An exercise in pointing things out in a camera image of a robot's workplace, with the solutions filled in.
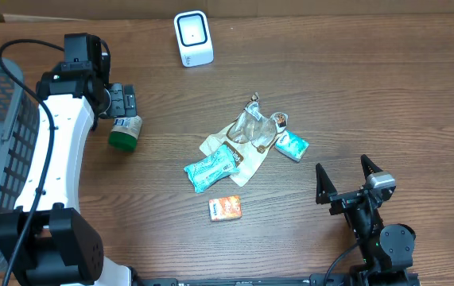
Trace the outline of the orange tissue pack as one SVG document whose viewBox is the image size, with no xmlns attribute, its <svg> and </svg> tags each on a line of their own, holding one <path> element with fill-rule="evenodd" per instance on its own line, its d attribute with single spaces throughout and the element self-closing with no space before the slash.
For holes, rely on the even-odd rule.
<svg viewBox="0 0 454 286">
<path fill-rule="evenodd" d="M 213 222 L 227 221 L 243 216 L 241 200 L 238 195 L 210 199 L 208 206 L 210 219 Z"/>
</svg>

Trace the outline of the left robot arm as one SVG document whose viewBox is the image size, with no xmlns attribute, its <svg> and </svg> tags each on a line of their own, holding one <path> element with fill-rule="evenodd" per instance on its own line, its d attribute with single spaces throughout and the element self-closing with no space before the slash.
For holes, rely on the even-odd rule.
<svg viewBox="0 0 454 286">
<path fill-rule="evenodd" d="M 0 214 L 6 278 L 21 285 L 138 285 L 133 268 L 106 256 L 78 195 L 85 143 L 99 120 L 113 121 L 112 145 L 135 149 L 142 119 L 134 87 L 110 81 L 111 52 L 95 35 L 66 35 L 63 52 L 31 91 L 39 127 L 28 177 L 14 209 Z"/>
</svg>

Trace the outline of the teal white tissue pack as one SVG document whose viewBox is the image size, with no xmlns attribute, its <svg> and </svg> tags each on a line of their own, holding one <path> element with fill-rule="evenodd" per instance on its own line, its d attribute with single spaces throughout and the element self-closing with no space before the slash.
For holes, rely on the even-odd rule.
<svg viewBox="0 0 454 286">
<path fill-rule="evenodd" d="M 274 147 L 278 152 L 284 154 L 288 158 L 300 162 L 309 147 L 309 143 L 296 134 L 286 130 L 276 140 Z"/>
</svg>

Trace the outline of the green lid white jar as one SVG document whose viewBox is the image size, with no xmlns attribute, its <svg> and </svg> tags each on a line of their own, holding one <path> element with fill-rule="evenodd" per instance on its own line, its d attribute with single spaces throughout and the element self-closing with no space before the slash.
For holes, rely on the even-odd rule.
<svg viewBox="0 0 454 286">
<path fill-rule="evenodd" d="M 116 118 L 108 137 L 108 144 L 116 149 L 133 152 L 138 144 L 138 137 L 142 129 L 140 116 Z"/>
</svg>

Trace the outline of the teal snack packet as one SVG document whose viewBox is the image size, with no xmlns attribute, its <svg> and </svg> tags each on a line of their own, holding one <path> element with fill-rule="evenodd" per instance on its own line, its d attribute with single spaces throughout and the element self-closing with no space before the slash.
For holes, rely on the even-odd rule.
<svg viewBox="0 0 454 286">
<path fill-rule="evenodd" d="M 195 193 L 203 193 L 216 181 L 236 174 L 239 168 L 231 150 L 221 145 L 214 153 L 203 160 L 184 167 Z"/>
</svg>

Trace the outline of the beige brown bag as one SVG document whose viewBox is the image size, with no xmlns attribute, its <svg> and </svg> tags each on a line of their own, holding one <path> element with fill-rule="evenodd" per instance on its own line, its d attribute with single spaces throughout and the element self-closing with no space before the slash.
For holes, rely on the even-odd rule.
<svg viewBox="0 0 454 286">
<path fill-rule="evenodd" d="M 208 156 L 221 145 L 226 145 L 239 169 L 230 178 L 243 187 L 285 131 L 288 119 L 288 115 L 283 112 L 265 117 L 260 111 L 259 96 L 255 92 L 238 117 L 218 133 L 209 135 L 200 145 L 200 151 Z"/>
</svg>

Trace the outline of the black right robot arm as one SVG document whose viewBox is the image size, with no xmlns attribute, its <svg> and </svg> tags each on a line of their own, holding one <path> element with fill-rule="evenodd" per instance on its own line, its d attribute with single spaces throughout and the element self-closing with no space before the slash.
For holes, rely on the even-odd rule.
<svg viewBox="0 0 454 286">
<path fill-rule="evenodd" d="M 316 165 L 316 203 L 328 204 L 331 215 L 344 215 L 355 244 L 341 253 L 325 274 L 312 274 L 310 284 L 417 286 L 421 283 L 418 275 L 408 272 L 413 265 L 414 230 L 406 224 L 386 226 L 378 212 L 394 193 L 396 179 L 368 156 L 362 155 L 360 160 L 366 183 L 343 194 L 336 190 L 324 167 Z M 334 268 L 354 249 L 359 249 L 363 263 L 334 275 Z"/>
</svg>

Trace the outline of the white barcode scanner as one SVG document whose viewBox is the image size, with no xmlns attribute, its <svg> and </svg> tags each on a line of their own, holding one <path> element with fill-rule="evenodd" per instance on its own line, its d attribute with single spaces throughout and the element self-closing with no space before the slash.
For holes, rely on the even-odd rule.
<svg viewBox="0 0 454 286">
<path fill-rule="evenodd" d="M 210 64 L 214 49 L 205 13 L 200 10 L 179 13 L 173 23 L 182 64 L 186 68 Z"/>
</svg>

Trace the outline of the brown cardboard backdrop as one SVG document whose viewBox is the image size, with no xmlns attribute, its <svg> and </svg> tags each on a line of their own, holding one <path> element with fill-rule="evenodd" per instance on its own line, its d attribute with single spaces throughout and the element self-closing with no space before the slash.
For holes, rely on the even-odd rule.
<svg viewBox="0 0 454 286">
<path fill-rule="evenodd" d="M 0 21 L 166 19 L 187 10 L 209 17 L 454 13 L 454 0 L 0 0 Z"/>
</svg>

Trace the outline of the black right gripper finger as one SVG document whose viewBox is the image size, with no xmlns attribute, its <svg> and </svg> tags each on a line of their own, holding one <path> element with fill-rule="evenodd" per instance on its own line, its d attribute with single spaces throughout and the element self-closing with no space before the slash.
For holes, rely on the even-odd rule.
<svg viewBox="0 0 454 286">
<path fill-rule="evenodd" d="M 363 174 L 366 179 L 369 175 L 382 171 L 382 169 L 378 167 L 366 154 L 363 154 L 360 157 L 360 160 L 363 168 Z"/>
<path fill-rule="evenodd" d="M 331 197 L 337 195 L 337 190 L 329 179 L 328 174 L 321 164 L 316 165 L 316 203 L 326 204 L 331 202 Z"/>
</svg>

